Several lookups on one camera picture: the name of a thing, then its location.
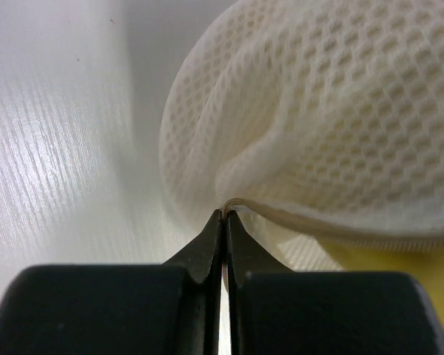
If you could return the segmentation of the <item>yellow bra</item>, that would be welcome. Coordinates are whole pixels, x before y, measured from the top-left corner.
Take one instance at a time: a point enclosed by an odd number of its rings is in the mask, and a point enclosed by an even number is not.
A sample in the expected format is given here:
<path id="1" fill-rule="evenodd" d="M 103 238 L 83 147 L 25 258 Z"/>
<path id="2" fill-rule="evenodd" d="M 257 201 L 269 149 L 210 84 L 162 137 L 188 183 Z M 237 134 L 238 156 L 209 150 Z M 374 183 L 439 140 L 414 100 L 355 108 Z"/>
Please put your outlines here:
<path id="1" fill-rule="evenodd" d="M 348 271 L 398 271 L 413 276 L 427 291 L 444 327 L 444 248 L 427 252 L 355 248 L 331 241 L 319 244 Z"/>

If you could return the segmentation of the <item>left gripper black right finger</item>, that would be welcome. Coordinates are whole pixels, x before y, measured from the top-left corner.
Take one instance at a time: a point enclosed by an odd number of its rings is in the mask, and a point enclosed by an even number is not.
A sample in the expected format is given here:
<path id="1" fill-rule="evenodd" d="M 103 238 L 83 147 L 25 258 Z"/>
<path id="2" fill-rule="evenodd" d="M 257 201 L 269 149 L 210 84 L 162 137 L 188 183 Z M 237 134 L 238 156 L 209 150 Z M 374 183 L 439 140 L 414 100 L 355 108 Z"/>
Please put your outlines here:
<path id="1" fill-rule="evenodd" d="M 296 272 L 226 217 L 234 354 L 444 354 L 423 287 L 399 272 Z"/>

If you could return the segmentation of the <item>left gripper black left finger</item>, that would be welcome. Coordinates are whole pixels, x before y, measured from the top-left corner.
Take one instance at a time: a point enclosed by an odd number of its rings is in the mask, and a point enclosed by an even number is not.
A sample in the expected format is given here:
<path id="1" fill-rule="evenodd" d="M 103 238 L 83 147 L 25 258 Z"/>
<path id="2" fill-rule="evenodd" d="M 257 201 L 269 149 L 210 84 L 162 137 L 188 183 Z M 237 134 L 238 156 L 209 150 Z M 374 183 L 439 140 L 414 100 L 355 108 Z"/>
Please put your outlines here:
<path id="1" fill-rule="evenodd" d="M 0 303 L 0 354 L 216 354 L 222 217 L 165 263 L 39 265 Z"/>

